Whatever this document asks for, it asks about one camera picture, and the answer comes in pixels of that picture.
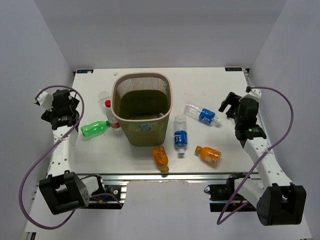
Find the orange juice bottle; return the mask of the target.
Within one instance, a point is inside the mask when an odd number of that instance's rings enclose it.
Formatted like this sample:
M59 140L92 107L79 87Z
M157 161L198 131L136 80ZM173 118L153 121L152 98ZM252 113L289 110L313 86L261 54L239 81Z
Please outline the orange juice bottle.
M163 146L156 147L152 150L152 155L155 163L162 173L169 171L168 163L169 159Z
M222 153L216 149L210 147L197 146L195 154L200 157L203 161L210 163L214 166L219 164Z

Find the clear bottle red cap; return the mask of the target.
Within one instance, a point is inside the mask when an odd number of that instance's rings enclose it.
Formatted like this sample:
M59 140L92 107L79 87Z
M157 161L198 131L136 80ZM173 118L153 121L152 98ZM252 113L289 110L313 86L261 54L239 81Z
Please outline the clear bottle red cap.
M105 114L108 119L108 122L110 123L111 128L115 131L118 132L121 130L121 126L117 120L117 118L114 116L111 110L111 101L108 99L104 102L105 105Z

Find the blue label bottle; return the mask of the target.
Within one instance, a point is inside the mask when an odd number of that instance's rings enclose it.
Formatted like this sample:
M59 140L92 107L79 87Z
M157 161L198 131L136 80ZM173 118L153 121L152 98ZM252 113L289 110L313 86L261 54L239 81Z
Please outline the blue label bottle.
M218 118L217 114L207 108L201 107L188 101L183 109L183 113L195 120L200 121L208 126L221 126L221 120Z
M174 148L179 158L185 156L188 146L187 119L185 115L176 115L173 121Z

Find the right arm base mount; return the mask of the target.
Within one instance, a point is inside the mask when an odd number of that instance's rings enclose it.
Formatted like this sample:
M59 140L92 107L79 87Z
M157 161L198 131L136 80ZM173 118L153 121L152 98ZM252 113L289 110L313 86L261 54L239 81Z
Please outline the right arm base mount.
M219 213L231 197L232 193L228 190L227 179L231 177L230 174L205 174L204 182L206 184L203 192L209 197L209 209L211 213ZM254 173L250 178L258 185L262 186L261 178L258 174ZM247 200L239 195L234 197L226 209L226 213L231 213L240 205L243 205ZM239 212L256 212L256 207L251 203L244 206Z

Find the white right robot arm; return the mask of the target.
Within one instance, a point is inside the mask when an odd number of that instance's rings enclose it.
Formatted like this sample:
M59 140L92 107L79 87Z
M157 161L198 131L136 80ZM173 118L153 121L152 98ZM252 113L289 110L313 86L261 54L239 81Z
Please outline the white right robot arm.
M250 88L243 97L230 92L221 103L220 112L234 119L235 137L250 156L262 186L251 178L251 173L232 174L226 180L229 197L225 211L232 200L242 196L255 207L257 217L264 226L299 225L302 222L307 193L303 186L295 185L277 162L267 135L258 125L257 115L261 91Z

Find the clear plastic bottle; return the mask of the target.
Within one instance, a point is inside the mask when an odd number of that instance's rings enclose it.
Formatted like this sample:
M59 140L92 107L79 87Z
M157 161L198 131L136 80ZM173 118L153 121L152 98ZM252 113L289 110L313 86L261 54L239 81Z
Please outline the clear plastic bottle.
M97 102L98 102L99 109L103 115L105 115L105 112L106 112L105 102L110 99L111 99L111 94L108 91L101 91L98 94Z

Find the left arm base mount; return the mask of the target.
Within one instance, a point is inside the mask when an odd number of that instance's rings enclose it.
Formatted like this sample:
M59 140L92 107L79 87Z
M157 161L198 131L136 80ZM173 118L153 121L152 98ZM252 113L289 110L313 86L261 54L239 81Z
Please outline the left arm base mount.
M92 193L86 209L97 210L120 210L125 199L127 186L124 183L103 179L96 175L98 179L98 190Z

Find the green plastic bottle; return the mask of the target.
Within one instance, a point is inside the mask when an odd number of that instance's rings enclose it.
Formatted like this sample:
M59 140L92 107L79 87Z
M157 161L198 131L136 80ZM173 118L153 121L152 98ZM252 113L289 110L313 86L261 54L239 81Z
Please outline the green plastic bottle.
M109 121L96 121L83 125L80 130L84 138L93 138L102 135L110 126Z

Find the orange juice bottle front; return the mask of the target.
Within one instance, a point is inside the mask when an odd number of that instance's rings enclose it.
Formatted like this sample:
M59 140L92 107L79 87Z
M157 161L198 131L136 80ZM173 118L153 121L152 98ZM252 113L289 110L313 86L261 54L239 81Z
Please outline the orange juice bottle front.
M163 146L156 147L152 150L152 155L155 163L162 173L169 171L168 163L169 159Z

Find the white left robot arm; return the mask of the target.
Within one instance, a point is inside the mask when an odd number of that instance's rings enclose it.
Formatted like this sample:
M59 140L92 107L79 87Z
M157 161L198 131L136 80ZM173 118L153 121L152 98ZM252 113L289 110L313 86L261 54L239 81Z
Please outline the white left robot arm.
M70 90L57 90L53 94L42 92L37 105L45 112L41 119L50 123L53 141L57 145L52 151L46 177L39 182L40 192L54 215L85 208L93 197L105 196L106 187L98 174L84 178L74 172L75 146L79 129L75 125L80 114L79 100L71 96Z

